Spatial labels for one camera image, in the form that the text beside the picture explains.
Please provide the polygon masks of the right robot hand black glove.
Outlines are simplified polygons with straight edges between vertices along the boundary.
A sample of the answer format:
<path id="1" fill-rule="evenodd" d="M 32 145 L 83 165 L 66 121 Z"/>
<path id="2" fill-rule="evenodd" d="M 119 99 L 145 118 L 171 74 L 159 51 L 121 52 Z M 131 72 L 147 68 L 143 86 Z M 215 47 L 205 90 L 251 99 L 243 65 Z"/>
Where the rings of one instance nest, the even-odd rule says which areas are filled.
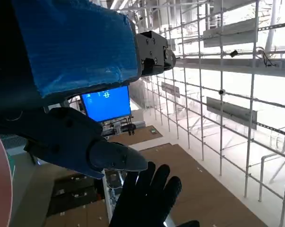
<path id="1" fill-rule="evenodd" d="M 182 183 L 170 167 L 148 162 L 141 172 L 128 172 L 109 226 L 163 227 L 179 196 Z"/>

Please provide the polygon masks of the left robot hand blue tape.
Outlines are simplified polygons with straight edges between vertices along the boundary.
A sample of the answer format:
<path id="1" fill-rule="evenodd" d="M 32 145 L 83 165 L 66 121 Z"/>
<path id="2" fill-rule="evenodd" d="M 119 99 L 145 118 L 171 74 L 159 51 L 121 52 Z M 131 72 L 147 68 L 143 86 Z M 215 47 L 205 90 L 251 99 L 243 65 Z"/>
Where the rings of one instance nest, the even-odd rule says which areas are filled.
<path id="1" fill-rule="evenodd" d="M 100 179 L 103 169 L 144 171 L 138 151 L 108 142 L 70 107 L 45 107 L 170 70 L 167 40 L 136 33 L 124 14 L 87 0 L 0 0 L 0 134 L 27 139 L 48 163 Z"/>

